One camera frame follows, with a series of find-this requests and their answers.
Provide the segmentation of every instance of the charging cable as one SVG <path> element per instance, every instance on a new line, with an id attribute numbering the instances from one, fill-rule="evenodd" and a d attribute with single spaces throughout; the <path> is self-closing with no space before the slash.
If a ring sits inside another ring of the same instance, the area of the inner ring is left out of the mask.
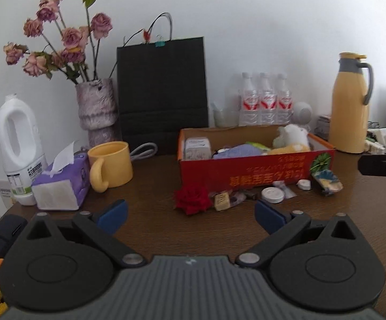
<path id="1" fill-rule="evenodd" d="M 145 148 L 145 147 L 151 147 L 143 152 L 138 153 L 139 150 Z M 157 144 L 153 142 L 148 142 L 141 144 L 138 148 L 135 148 L 131 153 L 130 153 L 130 160 L 131 161 L 136 161 L 136 160 L 143 160 L 143 159 L 148 159 L 149 157 L 153 157 L 157 153 Z"/>

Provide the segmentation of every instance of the cardboard box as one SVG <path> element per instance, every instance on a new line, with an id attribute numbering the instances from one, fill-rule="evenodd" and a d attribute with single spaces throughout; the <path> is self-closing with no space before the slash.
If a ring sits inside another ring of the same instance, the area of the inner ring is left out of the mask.
<path id="1" fill-rule="evenodd" d="M 233 159 L 184 160 L 184 143 L 190 137 L 207 137 L 212 150 L 234 147 L 247 141 L 271 147 L 279 135 L 279 125 L 242 126 L 231 128 L 182 129 L 178 140 L 178 161 L 184 185 L 200 184 L 209 191 L 250 189 L 269 185 L 275 180 L 286 184 L 310 177 L 310 170 L 331 169 L 335 154 L 328 142 L 309 133 L 312 151 L 305 153 L 239 157 Z"/>

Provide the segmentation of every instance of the fuzzy vase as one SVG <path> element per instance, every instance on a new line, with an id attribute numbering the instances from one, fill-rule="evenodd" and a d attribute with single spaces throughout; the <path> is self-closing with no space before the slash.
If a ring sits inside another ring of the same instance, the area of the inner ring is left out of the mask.
<path id="1" fill-rule="evenodd" d="M 88 131 L 90 147 L 115 141 L 117 106 L 111 78 L 76 84 L 76 93 L 80 127 Z"/>

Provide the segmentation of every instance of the mug handle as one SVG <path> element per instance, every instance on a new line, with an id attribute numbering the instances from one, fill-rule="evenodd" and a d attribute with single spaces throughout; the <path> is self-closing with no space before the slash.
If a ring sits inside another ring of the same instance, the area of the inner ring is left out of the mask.
<path id="1" fill-rule="evenodd" d="M 90 184 L 96 192 L 104 192 L 108 189 L 108 181 L 102 180 L 102 165 L 104 164 L 104 159 L 100 157 L 96 160 L 92 167 L 90 168 Z"/>

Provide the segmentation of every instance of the yellow mug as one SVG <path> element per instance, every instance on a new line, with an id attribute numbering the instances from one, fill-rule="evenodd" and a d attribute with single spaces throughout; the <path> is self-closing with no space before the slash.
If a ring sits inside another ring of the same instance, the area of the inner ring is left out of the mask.
<path id="1" fill-rule="evenodd" d="M 88 151 L 90 184 L 96 192 L 104 192 L 126 184 L 132 179 L 129 145 L 126 142 L 108 142 Z"/>

